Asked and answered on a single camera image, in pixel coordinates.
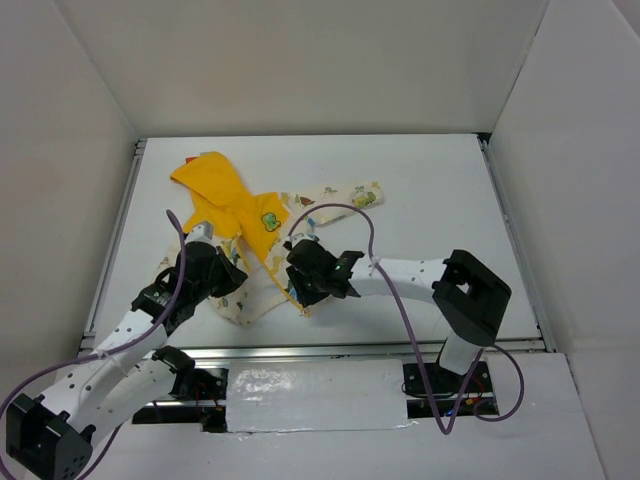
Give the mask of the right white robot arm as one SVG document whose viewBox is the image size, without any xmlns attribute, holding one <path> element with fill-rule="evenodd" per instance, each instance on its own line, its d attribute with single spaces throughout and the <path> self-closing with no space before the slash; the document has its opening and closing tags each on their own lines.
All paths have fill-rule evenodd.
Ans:
<svg viewBox="0 0 640 480">
<path fill-rule="evenodd" d="M 303 307 L 327 298 L 368 296 L 437 307 L 450 327 L 434 370 L 446 391 L 467 383 L 476 356 L 495 344 L 512 295 L 501 278 L 466 250 L 455 249 L 438 260 L 367 258 L 349 250 L 336 257 L 305 235 L 288 238 L 285 248 L 287 276 Z"/>
</svg>

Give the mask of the yellow hooded dinosaur print jacket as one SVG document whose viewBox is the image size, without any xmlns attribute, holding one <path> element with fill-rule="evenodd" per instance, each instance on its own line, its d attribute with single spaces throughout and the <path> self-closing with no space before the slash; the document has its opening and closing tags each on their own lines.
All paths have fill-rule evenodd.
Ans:
<svg viewBox="0 0 640 480">
<path fill-rule="evenodd" d="M 248 275 L 238 290 L 209 299 L 219 316 L 244 327 L 285 302 L 304 316 L 310 314 L 286 274 L 284 242 L 290 230 L 315 239 L 317 228 L 354 213 L 346 205 L 364 210 L 384 202 L 377 181 L 253 194 L 233 164 L 218 152 L 186 159 L 170 178 L 191 195 L 194 213 L 184 232 L 202 222 L 211 224 L 227 258 Z"/>
</svg>

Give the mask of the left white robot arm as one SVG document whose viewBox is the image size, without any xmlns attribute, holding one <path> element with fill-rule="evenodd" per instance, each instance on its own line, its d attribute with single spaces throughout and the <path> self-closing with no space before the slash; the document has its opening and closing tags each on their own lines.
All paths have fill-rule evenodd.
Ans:
<svg viewBox="0 0 640 480">
<path fill-rule="evenodd" d="M 67 374 L 39 395 L 19 387 L 4 401 L 7 455 L 39 479 L 83 479 L 95 466 L 95 446 L 145 404 L 222 398 L 225 376 L 196 367 L 167 341 L 200 303 L 235 292 L 247 278 L 229 243 L 187 240 L 175 265 L 140 291 L 91 354 L 64 363 Z"/>
</svg>

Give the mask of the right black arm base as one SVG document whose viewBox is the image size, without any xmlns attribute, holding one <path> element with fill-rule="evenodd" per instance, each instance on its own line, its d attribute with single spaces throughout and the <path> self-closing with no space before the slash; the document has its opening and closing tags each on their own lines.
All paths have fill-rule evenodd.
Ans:
<svg viewBox="0 0 640 480">
<path fill-rule="evenodd" d="M 455 374 L 430 362 L 424 364 L 427 376 L 432 388 L 434 397 L 437 400 L 452 398 L 459 393 L 464 376 Z M 417 363 L 403 364 L 404 383 L 402 391 L 414 398 L 425 398 L 426 389 L 420 369 Z M 493 386 L 488 371 L 488 366 L 484 361 L 480 361 L 472 374 L 467 387 L 466 394 L 489 394 L 493 392 Z"/>
</svg>

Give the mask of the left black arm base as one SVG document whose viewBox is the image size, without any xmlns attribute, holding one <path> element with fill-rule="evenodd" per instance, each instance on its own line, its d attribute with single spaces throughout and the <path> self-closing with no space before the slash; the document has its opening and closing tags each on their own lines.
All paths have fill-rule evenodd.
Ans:
<svg viewBox="0 0 640 480">
<path fill-rule="evenodd" d="M 156 350 L 152 358 L 167 365 L 174 375 L 169 396 L 177 401 L 192 402 L 195 418 L 205 432 L 225 432 L 229 370 L 199 368 L 194 359 L 172 346 Z"/>
</svg>

